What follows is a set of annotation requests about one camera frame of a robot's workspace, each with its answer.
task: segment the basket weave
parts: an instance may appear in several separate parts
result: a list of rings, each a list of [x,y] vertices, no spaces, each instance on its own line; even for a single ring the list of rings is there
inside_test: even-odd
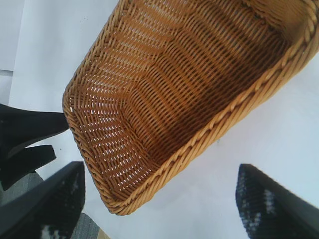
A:
[[[135,211],[299,72],[319,0],[120,0],[63,97],[111,213]]]

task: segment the white floor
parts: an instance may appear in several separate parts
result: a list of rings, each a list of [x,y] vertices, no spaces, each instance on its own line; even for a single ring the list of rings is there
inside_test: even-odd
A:
[[[9,103],[23,7],[24,0],[0,0],[0,104]]]
[[[0,75],[0,104],[7,105],[9,103],[11,84],[12,75]]]

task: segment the white surface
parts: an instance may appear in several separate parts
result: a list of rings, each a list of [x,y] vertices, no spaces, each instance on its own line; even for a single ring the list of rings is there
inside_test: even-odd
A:
[[[25,0],[10,105],[62,111],[65,86],[116,0]],[[132,215],[111,215],[86,170],[87,213],[112,239],[247,239],[235,203],[240,163],[253,163],[319,207],[319,55]],[[71,132],[48,139],[45,179],[82,160]]]
[[[24,0],[0,0],[0,69],[13,71]]]
[[[11,80],[12,76],[0,75],[0,104],[7,105],[9,103]]]

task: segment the rectangular basket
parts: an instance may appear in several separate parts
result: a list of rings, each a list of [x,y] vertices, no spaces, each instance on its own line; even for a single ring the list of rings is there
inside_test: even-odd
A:
[[[319,0],[120,0],[63,96],[111,213],[134,212],[299,72]]]

